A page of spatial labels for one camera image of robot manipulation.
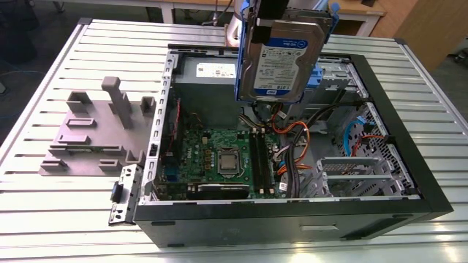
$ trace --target metal workbench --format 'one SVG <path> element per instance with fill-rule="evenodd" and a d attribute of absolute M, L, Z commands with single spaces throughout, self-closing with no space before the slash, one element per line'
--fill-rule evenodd
<path fill-rule="evenodd" d="M 367 56 L 455 212 L 367 241 L 217 248 L 159 249 L 136 226 L 108 227 L 116 178 L 41 177 L 39 165 L 68 111 L 72 90 L 87 90 L 91 99 L 108 99 L 101 79 L 117 76 L 131 100 L 160 95 L 168 43 L 224 45 L 224 28 L 93 20 L 73 30 L 0 148 L 0 259 L 465 261 L 468 126 L 407 46 L 392 39 L 333 36 L 324 52 Z"/>

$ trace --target hard drive label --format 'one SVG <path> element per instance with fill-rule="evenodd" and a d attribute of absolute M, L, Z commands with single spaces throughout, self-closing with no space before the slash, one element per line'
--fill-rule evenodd
<path fill-rule="evenodd" d="M 308 42 L 299 39 L 271 38 L 261 46 L 255 91 L 261 95 L 284 95 L 293 86 Z"/>

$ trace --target sticker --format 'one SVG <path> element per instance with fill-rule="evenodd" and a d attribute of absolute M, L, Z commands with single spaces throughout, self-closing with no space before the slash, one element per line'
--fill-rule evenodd
<path fill-rule="evenodd" d="M 261 45 L 255 91 L 261 95 L 284 95 L 292 90 L 299 66 L 296 60 L 304 55 L 308 42 L 299 39 L 271 38 Z"/>
<path fill-rule="evenodd" d="M 285 115 L 285 113 L 284 113 L 283 111 L 279 111 L 279 112 L 277 112 L 277 115 L 279 115 L 283 119 L 285 119 L 285 117 L 287 117 L 287 115 Z"/>
<path fill-rule="evenodd" d="M 287 191 L 288 190 L 288 184 L 280 182 L 280 187 L 279 188 L 280 188 L 281 191 Z"/>
<path fill-rule="evenodd" d="M 199 63 L 197 78 L 235 78 L 236 65 L 224 63 Z"/>

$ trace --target metal bracket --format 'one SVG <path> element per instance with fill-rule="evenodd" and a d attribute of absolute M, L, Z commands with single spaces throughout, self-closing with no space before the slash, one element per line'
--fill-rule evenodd
<path fill-rule="evenodd" d="M 124 166 L 119 181 L 112 189 L 112 210 L 109 226 L 133 226 L 133 215 L 139 203 L 143 169 L 136 165 Z"/>

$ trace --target wooden table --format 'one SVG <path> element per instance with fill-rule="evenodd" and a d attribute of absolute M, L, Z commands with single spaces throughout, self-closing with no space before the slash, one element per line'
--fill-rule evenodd
<path fill-rule="evenodd" d="M 379 18 L 387 14 L 379 1 L 375 2 L 372 7 L 363 5 L 360 0 L 329 0 L 328 5 L 333 3 L 340 5 L 340 11 L 337 12 L 340 20 L 363 22 L 356 36 L 368 37 L 377 24 Z"/>
<path fill-rule="evenodd" d="M 44 0 L 55 3 L 59 12 L 64 11 L 63 5 L 56 0 Z M 235 0 L 228 8 L 228 12 L 233 12 Z M 216 0 L 61 0 L 60 2 L 87 3 L 87 4 L 112 4 L 129 5 L 135 7 L 156 7 L 163 12 L 163 22 L 165 24 L 175 23 L 175 9 L 195 9 L 215 11 Z M 229 0 L 217 0 L 217 10 L 223 11 L 229 4 Z"/>

